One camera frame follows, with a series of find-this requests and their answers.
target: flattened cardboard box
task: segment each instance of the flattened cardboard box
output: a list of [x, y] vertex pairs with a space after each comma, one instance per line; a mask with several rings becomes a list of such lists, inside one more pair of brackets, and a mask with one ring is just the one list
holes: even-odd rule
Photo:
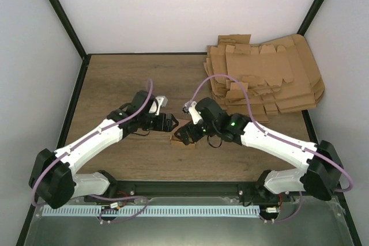
[[[218, 46], [213, 47], [213, 49], [208, 47], [209, 60], [207, 60], [206, 64], [208, 67], [214, 65], [216, 68], [213, 72], [214, 74], [228, 74], [227, 56], [230, 54], [236, 55], [238, 59], [240, 58], [237, 55], [243, 54], [245, 56], [248, 53], [249, 56], [251, 56], [251, 53], [257, 55], [257, 51], [259, 58], [261, 54], [273, 55], [274, 53], [274, 55], [281, 55], [282, 62], [278, 63], [286, 65], [285, 61], [287, 58], [290, 69], [287, 70], [287, 73], [284, 70], [283, 72], [278, 71], [280, 68], [277, 67], [277, 64], [264, 62], [262, 67], [263, 69], [273, 69], [273, 72], [278, 71], [276, 74], [277, 78], [274, 78], [273, 74], [269, 74], [266, 77], [246, 76], [239, 74], [239, 70], [236, 70], [245, 89], [245, 84], [247, 84], [247, 94], [250, 103], [263, 104], [267, 115], [277, 114], [278, 110], [284, 113], [316, 107], [317, 102], [322, 98], [325, 86], [315, 59], [303, 36], [290, 35], [267, 41], [262, 43], [261, 46], [259, 44], [244, 45], [246, 41], [250, 41], [250, 35], [219, 36]], [[208, 75], [212, 75], [209, 70], [206, 72]], [[214, 85], [212, 85], [213, 98], [231, 112], [235, 110], [245, 111], [242, 106], [246, 105], [246, 100], [242, 90], [237, 87], [237, 84], [221, 77], [215, 80]]]

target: cardboard piece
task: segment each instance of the cardboard piece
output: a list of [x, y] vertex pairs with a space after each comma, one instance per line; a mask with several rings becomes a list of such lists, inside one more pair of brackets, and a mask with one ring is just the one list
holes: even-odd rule
[[186, 146], [183, 144], [182, 141], [180, 141], [174, 136], [174, 133], [178, 130], [178, 128], [182, 127], [183, 125], [186, 125], [189, 122], [189, 120], [186, 120], [186, 119], [177, 119], [177, 120], [179, 122], [179, 125], [176, 129], [174, 129], [171, 132], [170, 139], [169, 139], [170, 144], [173, 146], [185, 147], [187, 149], [195, 149], [196, 143], [190, 143], [189, 145]]
[[218, 43], [220, 40], [234, 40], [235, 43], [249, 44], [251, 35], [219, 35]]
[[[211, 46], [210, 59], [214, 74], [228, 74], [225, 62], [225, 46]], [[215, 77], [215, 80], [225, 85], [225, 77]]]
[[[208, 47], [208, 75], [228, 74], [243, 83], [258, 121], [267, 115], [315, 108], [325, 86], [310, 48], [301, 35], [250, 44], [250, 35], [221, 35]], [[237, 83], [225, 77], [211, 82], [212, 96], [228, 113], [247, 114]]]
[[250, 47], [241, 44], [225, 47], [228, 75], [241, 80], [243, 76], [258, 78], [258, 85], [281, 86], [293, 81], [284, 46], [262, 45]]

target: small cardboard piece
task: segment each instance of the small cardboard piece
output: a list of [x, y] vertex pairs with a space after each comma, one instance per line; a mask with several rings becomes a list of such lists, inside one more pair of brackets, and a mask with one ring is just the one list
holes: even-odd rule
[[196, 143], [190, 143], [189, 145], [184, 145], [182, 141], [180, 141], [179, 139], [177, 139], [174, 136], [174, 133], [178, 130], [178, 128], [186, 125], [190, 120], [186, 120], [186, 119], [177, 119], [177, 120], [179, 122], [179, 125], [176, 129], [174, 129], [171, 132], [171, 135], [170, 135], [170, 138], [169, 138], [170, 144], [174, 145], [174, 146], [185, 147], [185, 148], [188, 148], [188, 149], [195, 149]]

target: white wall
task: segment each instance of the white wall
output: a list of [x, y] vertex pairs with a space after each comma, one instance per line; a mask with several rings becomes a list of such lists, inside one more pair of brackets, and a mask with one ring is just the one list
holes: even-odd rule
[[306, 35], [326, 84], [310, 114], [318, 138], [334, 144], [355, 181], [345, 196], [363, 245], [369, 245], [368, 34], [368, 0], [326, 0]]
[[55, 149], [81, 59], [48, 0], [0, 0], [0, 245], [15, 245], [37, 153]]
[[219, 34], [295, 33], [313, 0], [60, 0], [88, 53], [205, 51]]

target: black joint housing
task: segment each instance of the black joint housing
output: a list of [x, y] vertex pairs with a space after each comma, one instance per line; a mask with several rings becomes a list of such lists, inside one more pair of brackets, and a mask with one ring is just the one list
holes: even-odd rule
[[[137, 112], [138, 109], [141, 108], [141, 106], [144, 104], [148, 94], [149, 93], [144, 90], [137, 92], [135, 96], [133, 97], [131, 104], [127, 107], [127, 114], [132, 115], [135, 112]], [[155, 99], [155, 96], [151, 95], [147, 105], [142, 109], [142, 111], [138, 115], [142, 113], [148, 114], [154, 102], [154, 99]]]
[[178, 127], [179, 122], [171, 113], [160, 113], [156, 116], [150, 125], [153, 131], [171, 132], [175, 127]]
[[[55, 153], [48, 149], [42, 150], [37, 155], [28, 183], [31, 188], [33, 188], [42, 172], [56, 159]], [[74, 194], [74, 183], [69, 164], [59, 161], [54, 165], [42, 179], [36, 193], [53, 209], [67, 203]]]
[[178, 128], [175, 131], [174, 136], [183, 142], [184, 145], [189, 145], [190, 143], [198, 142], [204, 136], [207, 135], [204, 132], [204, 128], [199, 124], [194, 124], [192, 121], [188, 122], [186, 125]]
[[[343, 168], [342, 162], [334, 146], [328, 141], [321, 141], [317, 152], [332, 160]], [[304, 184], [304, 189], [310, 195], [324, 201], [330, 201], [338, 182], [341, 172], [328, 162], [314, 156], [309, 162], [306, 174], [300, 181]]]
[[227, 113], [211, 98], [201, 99], [195, 106], [196, 111], [198, 111], [203, 118], [204, 122], [214, 122], [219, 120], [222, 115], [227, 115]]

